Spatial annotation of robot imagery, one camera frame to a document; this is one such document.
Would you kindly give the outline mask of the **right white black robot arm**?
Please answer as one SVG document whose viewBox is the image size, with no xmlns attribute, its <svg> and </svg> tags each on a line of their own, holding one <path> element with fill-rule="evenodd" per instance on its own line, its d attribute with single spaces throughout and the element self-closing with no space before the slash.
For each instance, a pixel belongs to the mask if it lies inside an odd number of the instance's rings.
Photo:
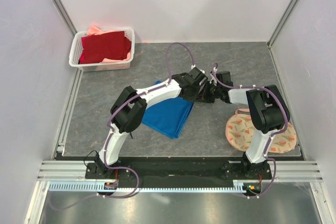
<svg viewBox="0 0 336 224">
<path fill-rule="evenodd" d="M 274 84 L 236 89 L 207 81 L 198 100 L 214 103 L 216 99 L 228 104 L 246 105 L 249 108 L 255 131 L 245 153 L 245 159 L 248 161 L 241 164 L 240 172 L 245 178 L 254 178 L 259 173 L 258 164 L 267 160 L 267 154 L 275 136 L 288 128 L 290 113 L 286 103 Z"/>
</svg>

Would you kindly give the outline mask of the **blue cloth napkin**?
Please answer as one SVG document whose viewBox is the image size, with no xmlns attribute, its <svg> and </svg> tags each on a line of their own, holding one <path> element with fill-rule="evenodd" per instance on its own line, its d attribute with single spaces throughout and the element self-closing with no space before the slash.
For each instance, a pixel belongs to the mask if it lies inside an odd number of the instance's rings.
<svg viewBox="0 0 336 224">
<path fill-rule="evenodd" d="M 142 123 L 169 138 L 178 138 L 194 105 L 180 97 L 181 91 L 174 80 L 155 82 L 149 87 L 147 98 L 150 99 L 150 106 L 144 113 Z"/>
</svg>

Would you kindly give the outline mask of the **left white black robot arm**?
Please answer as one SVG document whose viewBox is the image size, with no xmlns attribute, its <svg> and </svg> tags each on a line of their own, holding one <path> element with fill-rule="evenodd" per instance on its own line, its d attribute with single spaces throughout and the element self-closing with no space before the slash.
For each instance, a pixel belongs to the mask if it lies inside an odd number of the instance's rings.
<svg viewBox="0 0 336 224">
<path fill-rule="evenodd" d="M 111 107 L 111 117 L 107 122 L 109 133 L 103 148 L 94 159 L 97 173 L 103 178 L 111 178 L 114 175 L 114 164 L 119 159 L 121 147 L 130 133 L 142 123 L 146 109 L 178 97 L 195 102 L 206 81 L 205 73 L 195 68 L 189 73 L 174 74 L 148 88 L 124 88 Z"/>
</svg>

